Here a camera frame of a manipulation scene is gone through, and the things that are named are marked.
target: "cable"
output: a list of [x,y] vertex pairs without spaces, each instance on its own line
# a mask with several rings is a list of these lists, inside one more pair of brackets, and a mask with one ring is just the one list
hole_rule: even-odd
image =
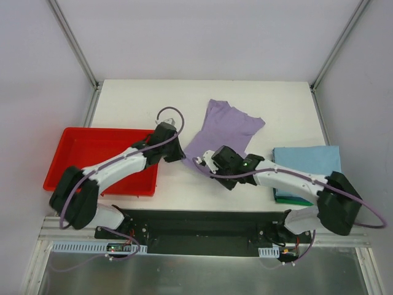
[[77,184],[74,186],[74,188],[72,188],[71,192],[70,192],[69,195],[68,195],[68,198],[66,199],[66,201],[65,201],[65,203],[64,203],[63,209],[61,210],[61,213],[60,213],[60,229],[65,229],[65,228],[64,228],[64,224],[63,224],[63,223],[64,223],[64,217],[66,216],[66,212],[67,212],[69,203],[71,202],[71,199],[72,199],[72,197],[74,196],[76,190],[78,190],[78,188],[82,185],[82,183],[83,183],[86,179],[88,179],[89,177],[91,177],[91,175],[93,175],[93,174],[96,173],[96,172],[99,172],[100,170],[102,170],[102,169],[104,169],[104,168],[106,168],[106,167],[108,167],[108,166],[110,166],[110,165],[112,165],[112,164],[117,163],[117,162],[120,161],[120,160],[123,160],[123,159],[126,158],[126,157],[131,157],[132,155],[139,154],[140,152],[146,152],[146,151],[149,151],[149,150],[151,150],[151,149],[155,149],[155,148],[157,148],[157,147],[159,147],[159,146],[163,146],[164,144],[169,143],[170,141],[174,140],[175,138],[177,138],[177,137],[179,136],[179,134],[183,131],[183,128],[184,128],[184,121],[185,121],[185,120],[184,120],[183,114],[182,114],[178,109],[174,108],[173,106],[167,106],[167,107],[161,109],[161,110],[158,112],[158,114],[157,114],[157,120],[160,119],[160,114],[161,114],[163,111],[167,110],[167,109],[172,109],[172,110],[176,111],[176,112],[179,114],[180,118],[182,119],[182,124],[181,124],[181,127],[180,127],[179,131],[178,131],[174,136],[172,136],[171,138],[169,138],[169,139],[163,141],[162,143],[158,143],[158,144],[155,144],[155,145],[153,145],[153,146],[148,146],[148,147],[145,147],[145,148],[140,149],[140,150],[138,150],[138,151],[133,151],[133,152],[131,152],[131,153],[125,155],[125,156],[122,155],[122,156],[120,156],[120,157],[117,157],[116,159],[113,159],[113,160],[109,161],[108,163],[105,163],[105,164],[101,165],[100,167],[97,168],[97,170],[93,170],[93,171],[87,173],[86,175],[84,175],[84,176],[77,182]]
[[[138,150],[138,151],[131,152],[131,153],[127,154],[126,156],[117,157],[117,158],[111,160],[110,162],[101,165],[100,167],[97,168],[97,170],[93,170],[93,171],[89,172],[88,174],[84,175],[84,176],[82,177],[82,179],[80,179],[80,180],[77,182],[77,184],[72,188],[71,192],[69,193],[69,195],[68,195],[68,197],[67,197],[67,199],[66,199],[66,201],[65,201],[65,203],[64,203],[63,209],[62,209],[61,214],[60,214],[60,221],[59,221],[60,229],[67,229],[67,228],[69,227],[69,224],[68,224],[67,226],[64,226],[64,224],[63,224],[63,223],[64,223],[64,217],[65,217],[65,214],[66,214],[66,212],[67,212],[67,208],[68,208],[69,203],[71,202],[71,199],[72,199],[72,197],[74,196],[76,190],[80,187],[80,185],[81,185],[87,178],[89,178],[89,177],[90,177],[91,175],[93,175],[94,173],[96,173],[96,172],[98,172],[98,171],[100,171],[100,170],[102,170],[102,169],[104,169],[104,168],[106,168],[106,167],[108,167],[108,166],[110,166],[110,165],[112,165],[112,164],[114,164],[114,163],[116,163],[116,162],[118,162],[118,161],[124,159],[125,157],[130,157],[130,156],[135,155],[135,154],[138,154],[138,153],[140,153],[140,152],[146,152],[146,151],[148,151],[148,150],[157,148],[157,147],[159,147],[159,146],[163,146],[164,144],[169,143],[170,141],[174,140],[175,138],[177,138],[177,137],[179,136],[179,134],[183,131],[183,128],[184,128],[184,121],[185,121],[185,120],[184,120],[183,114],[182,114],[178,109],[176,109],[176,108],[174,108],[174,107],[172,107],[172,106],[167,106],[167,107],[161,109],[161,111],[159,111],[158,114],[157,114],[157,120],[159,120],[160,114],[161,114],[163,111],[167,110],[167,109],[173,109],[174,111],[176,111],[176,112],[180,115],[181,120],[182,120],[182,123],[181,123],[181,127],[180,127],[179,131],[178,131],[174,136],[172,136],[172,137],[169,138],[168,140],[163,141],[162,143],[158,143],[158,144],[155,144],[155,145],[153,145],[153,146],[148,146],[148,147],[145,147],[145,148],[140,149],[140,150]],[[115,258],[115,257],[111,256],[111,257],[109,258],[110,261],[112,261],[112,260],[114,260],[114,261],[123,261],[123,260],[126,260],[126,259],[131,258],[132,256],[136,255],[138,252],[140,252],[141,246],[140,246],[140,244],[138,243],[138,241],[137,241],[135,238],[132,237],[132,235],[125,235],[125,234],[122,234],[122,233],[120,233],[120,232],[117,232],[117,231],[112,230],[112,229],[110,229],[110,228],[108,228],[108,227],[105,227],[105,226],[101,226],[101,228],[104,229],[104,230],[106,230],[106,231],[108,231],[108,232],[110,232],[110,233],[112,233],[112,234],[115,234],[115,235],[118,235],[118,236],[121,236],[121,237],[125,237],[125,238],[127,238],[128,241],[134,242],[135,245],[137,246],[137,250],[136,250],[135,252],[133,252],[133,253],[131,253],[131,254],[125,256],[125,257],[122,257],[122,258]],[[49,267],[50,267],[54,272],[69,272],[69,271],[74,270],[74,269],[76,269],[76,268],[78,268],[78,267],[84,266],[86,263],[88,263],[88,262],[90,262],[90,261],[92,261],[92,260],[94,260],[94,259],[96,259],[96,258],[98,258],[98,257],[106,257],[106,256],[108,256],[107,253],[106,253],[106,254],[94,255],[94,256],[88,258],[87,260],[85,260],[84,262],[81,262],[80,264],[77,264],[77,265],[74,265],[74,266],[72,266],[72,267],[69,267],[68,269],[56,269],[56,268],[54,268],[54,266],[52,265],[52,259],[53,259],[53,257],[52,257],[51,259],[49,259],[48,265],[49,265]],[[48,293],[48,291],[49,291],[49,277],[48,277],[47,293]]]
[[[110,232],[110,233],[112,233],[112,234],[118,235],[118,236],[120,236],[120,237],[125,237],[125,238],[127,238],[127,239],[133,241],[133,242],[135,243],[135,245],[137,246],[137,250],[136,250],[135,252],[132,252],[131,254],[127,255],[126,257],[116,258],[116,257],[111,256],[111,258],[110,258],[109,260],[111,260],[111,261],[112,261],[112,260],[113,260],[113,261],[122,261],[122,260],[126,260],[126,259],[129,259],[129,258],[131,258],[132,256],[136,255],[138,252],[140,252],[140,250],[141,250],[141,245],[138,243],[138,241],[137,241],[135,238],[133,238],[133,237],[131,237],[131,236],[129,236],[129,235],[122,234],[121,232],[116,232],[115,230],[112,230],[112,229],[110,229],[110,228],[108,228],[108,227],[105,227],[105,226],[101,226],[101,228],[104,229],[104,230],[106,230],[106,231],[108,231],[108,232]],[[106,257],[106,256],[108,256],[107,253],[106,253],[106,254],[104,254],[104,253],[102,253],[102,254],[97,254],[97,255],[94,255],[94,256],[92,256],[92,257],[86,259],[84,262],[81,262],[80,264],[74,265],[74,266],[69,267],[69,268],[67,268],[67,269],[56,269],[56,268],[54,268],[54,266],[52,265],[52,259],[53,259],[53,257],[51,257],[51,258],[48,260],[48,266],[49,266],[50,269],[52,269],[54,272],[69,272],[69,271],[71,271],[71,270],[77,269],[78,267],[84,266],[86,263],[88,263],[88,262],[90,262],[90,261],[92,261],[92,260],[94,260],[94,259],[96,259],[96,258],[99,258],[99,257]]]
[[261,266],[262,266],[264,269],[267,269],[267,270],[274,270],[274,269],[278,269],[279,267],[287,266],[287,265],[288,265],[288,266],[289,266],[289,265],[295,266],[295,262],[297,263],[300,259],[303,259],[303,258],[309,253],[310,249],[311,249],[311,248],[313,247],[313,245],[314,245],[315,236],[316,236],[316,231],[315,231],[315,229],[314,229],[314,230],[313,230],[313,237],[312,237],[312,239],[311,239],[311,241],[310,241],[310,243],[309,243],[309,245],[308,245],[306,251],[305,251],[302,255],[300,255],[299,258],[296,259],[295,261],[293,261],[293,262],[287,262],[287,263],[281,263],[281,264],[278,264],[278,265],[276,265],[276,266],[274,266],[274,267],[267,267],[267,266],[263,265],[263,263],[261,262],[261,259],[260,259],[259,262],[260,262]]
[[278,168],[278,169],[265,168],[265,169],[254,170],[254,171],[250,171],[250,172],[242,173],[242,174],[238,174],[238,175],[216,175],[216,174],[213,174],[213,173],[210,173],[210,172],[205,172],[203,167],[201,167],[196,162],[197,158],[192,158],[192,160],[193,160],[195,166],[199,169],[199,171],[201,171],[203,174],[209,175],[210,177],[213,177],[213,178],[236,179],[236,178],[242,178],[242,177],[246,177],[246,176],[250,176],[250,175],[254,175],[254,174],[262,173],[262,172],[275,172],[275,173],[281,172],[281,173],[289,174],[289,175],[292,175],[292,176],[296,176],[298,178],[301,178],[301,179],[304,179],[306,181],[309,181],[309,182],[311,182],[313,184],[318,184],[320,186],[323,186],[326,189],[334,191],[337,194],[343,195],[343,196],[345,196],[347,198],[350,198],[351,200],[353,200],[355,202],[360,203],[361,205],[363,205],[364,207],[369,209],[382,222],[382,224],[378,225],[378,226],[375,226],[375,225],[372,225],[372,224],[363,224],[363,223],[358,223],[358,222],[355,222],[354,223],[355,225],[362,226],[362,227],[368,227],[368,228],[371,228],[371,229],[384,229],[387,226],[387,222],[382,217],[382,215],[380,215],[374,208],[372,208],[369,204],[364,202],[362,199],[359,199],[358,197],[355,197],[354,195],[351,195],[351,194],[349,194],[349,193],[347,193],[345,191],[342,191],[341,189],[337,189],[337,188],[335,188],[333,186],[330,186],[330,185],[328,185],[326,183],[323,183],[321,181],[313,180],[312,178],[310,178],[308,176],[305,176],[305,175],[302,175],[302,174],[299,174],[297,172],[286,170],[286,169],[281,169],[281,168]]

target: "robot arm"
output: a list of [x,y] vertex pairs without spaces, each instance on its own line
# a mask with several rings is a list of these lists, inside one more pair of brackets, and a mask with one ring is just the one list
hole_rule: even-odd
[[98,196],[124,177],[157,164],[162,157],[166,162],[183,159],[185,155],[179,139],[171,140],[177,134],[173,124],[173,120],[159,123],[148,138],[102,163],[83,169],[68,167],[49,205],[59,214],[66,207],[64,218],[75,229],[86,226],[118,228],[124,220],[123,213],[115,207],[98,204]]
[[216,152],[205,152],[202,159],[198,158],[198,163],[209,167],[217,175],[212,178],[217,177],[216,180],[229,190],[236,183],[270,186],[293,192],[314,204],[301,210],[286,211],[284,220],[277,225],[277,231],[282,234],[289,231],[298,235],[324,226],[335,234],[349,235],[361,207],[358,202],[324,187],[323,184],[326,184],[361,199],[339,172],[333,172],[330,176],[311,175],[276,165],[258,155],[249,154],[242,158],[227,146]]

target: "metal frame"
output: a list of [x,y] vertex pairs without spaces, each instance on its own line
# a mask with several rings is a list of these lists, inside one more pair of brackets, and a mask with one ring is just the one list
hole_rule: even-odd
[[360,269],[369,295],[383,295],[385,290],[371,248],[356,248]]
[[[330,68],[335,57],[339,53],[343,44],[346,42],[354,27],[360,20],[361,16],[364,14],[372,0],[360,0],[358,6],[356,7],[354,13],[351,15],[347,25],[345,26],[343,32],[340,34],[338,40],[330,51],[326,61],[324,62],[321,70],[319,71],[315,81],[311,85],[311,92],[313,94],[313,100],[316,107],[316,111],[321,123],[322,132],[324,134],[325,142],[330,144],[329,135],[326,130],[326,126],[323,120],[323,116],[319,105],[317,103],[317,98],[315,97],[315,91],[321,80],[323,80],[326,72]],[[92,87],[94,88],[93,96],[90,100],[90,105],[84,119],[84,127],[91,126],[91,122],[94,117],[95,109],[98,103],[99,94],[101,93],[102,83],[99,83],[85,55],[77,42],[75,35],[69,23],[64,16],[57,0],[47,0],[49,7],[51,8],[58,24],[67,39],[70,48],[74,52],[80,66],[82,67],[87,79],[90,81]],[[58,228],[58,217],[46,217],[42,229],[34,249],[33,257],[29,265],[28,275],[25,278],[23,284],[23,294],[38,294],[41,285],[42,278],[44,276],[45,267],[49,258],[49,253],[53,245],[53,241],[85,241],[94,242],[97,241],[94,238],[95,229],[85,228],[82,230],[60,230]],[[118,242],[119,240],[99,240],[100,242]],[[350,247],[355,248],[357,257],[359,259],[359,264],[361,271],[364,276],[364,280],[367,286],[368,293],[370,295],[380,295],[384,294],[384,289],[381,284],[380,275],[376,266],[373,251],[371,249],[370,241],[368,236],[362,228],[353,228],[351,235],[348,237],[337,236],[327,230],[319,230],[317,232],[315,246],[318,247]]]
[[75,35],[72,32],[71,27],[69,26],[69,23],[67,22],[67,19],[64,16],[64,13],[61,10],[59,3],[57,2],[57,0],[47,0],[47,3],[52,10],[54,16],[56,17],[59,27],[63,31],[70,48],[74,52],[75,57],[80,64],[80,67],[83,69],[87,79],[90,81],[91,86],[93,86],[93,88],[96,90],[98,86],[98,81],[95,78],[94,73],[88,64],[86,57],[82,49],[80,48],[78,41],[76,40]]
[[351,18],[347,22],[346,26],[344,27],[343,32],[338,37],[336,43],[334,44],[332,50],[330,51],[326,61],[322,65],[321,70],[319,71],[315,81],[311,84],[311,91],[315,92],[318,88],[319,84],[321,83],[322,79],[324,78],[327,70],[330,68],[330,65],[335,60],[336,56],[340,52],[340,49],[343,47],[344,43],[347,41],[349,35],[351,34],[352,30],[355,28],[356,24],[359,22],[361,16],[364,14],[366,9],[369,7],[372,0],[360,0],[360,3],[357,5],[355,11],[351,15]]

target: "folded towel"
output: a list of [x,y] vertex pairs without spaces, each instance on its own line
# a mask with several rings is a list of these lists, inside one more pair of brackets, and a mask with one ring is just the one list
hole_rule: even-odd
[[[273,161],[311,174],[330,175],[333,171],[341,172],[338,146],[276,147],[273,149]],[[275,197],[304,202],[301,197],[280,189],[275,191]]]

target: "black mounting plate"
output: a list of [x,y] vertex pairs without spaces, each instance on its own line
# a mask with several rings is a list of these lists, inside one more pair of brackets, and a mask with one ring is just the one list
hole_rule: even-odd
[[[263,232],[284,218],[284,213],[275,212],[121,211],[126,219],[117,231],[133,231],[154,254],[258,257],[258,248],[272,247]],[[299,237],[300,243],[311,241],[309,232]],[[95,238],[124,240],[98,229]],[[296,236],[285,242],[296,243]]]

